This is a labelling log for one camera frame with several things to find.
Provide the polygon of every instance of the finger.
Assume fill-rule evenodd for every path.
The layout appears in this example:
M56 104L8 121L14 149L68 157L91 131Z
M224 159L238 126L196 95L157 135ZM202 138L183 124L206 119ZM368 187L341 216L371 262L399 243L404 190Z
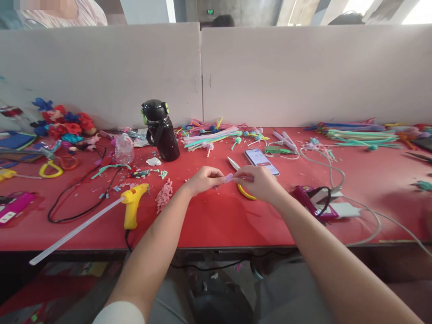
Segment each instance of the finger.
M246 181L245 179L242 179L242 178L233 178L233 181L238 183L242 187L245 187L246 189L251 184L249 181Z
M213 168L211 166L206 167L206 173L209 178L224 177L224 174L219 169Z
M240 176L244 175L250 175L250 176L256 176L258 172L259 167L257 166L244 166L241 169L239 169L234 175L234 178L238 178Z
M219 177L219 178L209 178L208 179L210 186L219 186L223 183L225 183L225 177Z

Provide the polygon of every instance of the white partition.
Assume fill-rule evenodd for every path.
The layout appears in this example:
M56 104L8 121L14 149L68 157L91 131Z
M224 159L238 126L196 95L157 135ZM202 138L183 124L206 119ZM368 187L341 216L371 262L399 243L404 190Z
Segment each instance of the white partition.
M204 120L432 122L432 25L205 28Z
M203 117L199 46L197 22L0 31L0 99L50 99L99 128L143 126L141 104L160 99L182 125Z

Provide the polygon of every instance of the red tabletop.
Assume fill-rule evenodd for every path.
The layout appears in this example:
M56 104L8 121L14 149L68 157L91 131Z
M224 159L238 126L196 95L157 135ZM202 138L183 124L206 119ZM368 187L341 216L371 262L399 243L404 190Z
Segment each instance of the red tabletop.
M323 144L332 142L312 131L298 128L277 130L279 132L285 130L294 141L317 137ZM264 135L270 137L270 141L276 141L272 132L273 129L265 129ZM126 170L120 171L114 185L150 183L151 196L147 193L140 201L137 213L138 227L129 236L131 244L133 246L137 244L156 218L157 209L154 200L168 178L173 181L175 192L185 183L185 179L192 177L204 165L219 168L224 174L234 172L227 156L240 166L246 165L248 162L244 151L252 146L247 146L251 142L249 139L245 141L246 143L242 140L233 151L231 151L233 139L215 143L215 149L211 151L209 158L206 157L205 150L187 152L179 142L180 157L174 162L162 162L162 165L156 167L168 171L165 180L162 180L156 172L152 172L145 179L128 179L123 178L127 174ZM100 143L113 149L107 140L102 140ZM258 145L264 148L263 142ZM134 165L142 170L152 168L145 161L153 157L153 151L156 149L152 147L135 148ZM418 180L431 181L432 178L427 174L432 172L432 165L407 156L405 151L405 149L379 148L377 151L367 152L364 148L335 148L333 153L338 162L334 165L346 174L346 181L342 188L346 196L392 217L410 229L420 240L429 241L422 211L432 200L432 193L419 192L410 184ZM325 158L316 152L307 153L307 156L326 162ZM79 152L76 157L80 160L77 169L65 171L63 175L54 179L12 178L0 182L0 195L8 195L16 191L35 191L40 196L25 209L23 214L14 218L6 226L0 227L0 251L44 250L120 197L121 192L111 190L109 199L86 216L68 223L49 223L47 212L58 194L75 179L95 167L94 162L99 160L95 152ZM330 186L328 167L307 161L302 157L295 161L282 158L272 158L271 161L279 169L278 181L287 191L292 191L296 185ZM43 163L44 161L36 164L20 163L13 169L24 175L36 176ZM54 219L71 217L97 203L116 171L114 168L108 169L96 179L70 190L58 205ZM334 178L335 184L338 184L340 181L338 172L334 172ZM60 250L126 249L123 228L125 208L124 204L117 205L63 245ZM382 230L371 243L412 240L409 234L396 224L383 218L381 222ZM361 218L334 221L327 225L327 229L344 243L361 241L369 237L376 227L376 220L367 211L362 212ZM234 182L222 185L217 191L209 190L191 200L179 242L180 248L289 245L295 245L295 242L275 209L265 202L245 198Z

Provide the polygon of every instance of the yellow scissor handle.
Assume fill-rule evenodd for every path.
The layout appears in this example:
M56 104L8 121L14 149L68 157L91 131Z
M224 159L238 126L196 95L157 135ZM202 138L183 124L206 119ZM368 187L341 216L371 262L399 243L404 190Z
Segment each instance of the yellow scissor handle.
M254 196L251 196L246 191L244 191L244 189L241 185L237 184L237 186L238 186L238 189L240 190L240 192L243 194L243 196L245 196L246 198L248 198L250 200L256 200L256 198Z
M47 168L48 166L53 167L53 168L56 169L58 172L57 172L57 173L54 173L54 174L52 174L52 175L46 175L46 174L45 174L45 170L46 170L46 168ZM48 160L48 162L45 163L45 164L42 166L42 168L40 168L40 170L39 170L39 175L40 175L42 178L48 178L48 179L51 179L51 178L55 178L55 177L61 176L62 174L63 174L63 170L62 170L62 168L59 167L59 166L57 166L57 165L55 165L54 162L51 161L51 160Z

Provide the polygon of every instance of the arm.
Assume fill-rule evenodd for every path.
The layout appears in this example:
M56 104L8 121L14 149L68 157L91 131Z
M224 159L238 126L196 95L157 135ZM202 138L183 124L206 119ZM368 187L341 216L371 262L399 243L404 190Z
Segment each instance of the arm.
M243 175L254 182L243 180ZM264 167L233 178L281 214L326 302L341 323L422 323L372 271L289 195Z
M138 242L105 306L117 301L131 302L148 322L156 293L177 249L189 201L224 181L218 169L204 166L180 187Z

